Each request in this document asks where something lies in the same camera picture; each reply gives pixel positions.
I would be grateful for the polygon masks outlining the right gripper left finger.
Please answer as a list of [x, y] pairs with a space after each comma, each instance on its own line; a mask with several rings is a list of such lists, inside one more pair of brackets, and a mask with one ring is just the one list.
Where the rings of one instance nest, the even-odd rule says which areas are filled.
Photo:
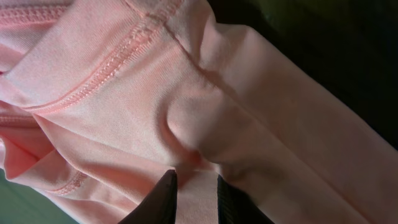
[[177, 191], [177, 174], [174, 170], [168, 170], [144, 200], [119, 224], [174, 224]]

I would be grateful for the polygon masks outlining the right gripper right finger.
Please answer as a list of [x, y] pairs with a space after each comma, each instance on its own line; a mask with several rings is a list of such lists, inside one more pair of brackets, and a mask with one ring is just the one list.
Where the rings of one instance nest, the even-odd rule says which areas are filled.
[[247, 194], [229, 185], [220, 175], [217, 181], [219, 224], [274, 224]]

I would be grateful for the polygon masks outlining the pink t-shirt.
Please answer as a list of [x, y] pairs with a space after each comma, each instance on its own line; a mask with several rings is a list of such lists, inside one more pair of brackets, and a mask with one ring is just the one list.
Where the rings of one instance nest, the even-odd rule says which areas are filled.
[[2, 1], [1, 168], [81, 223], [176, 170], [177, 223], [217, 177], [275, 223], [396, 223], [397, 151], [206, 1]]

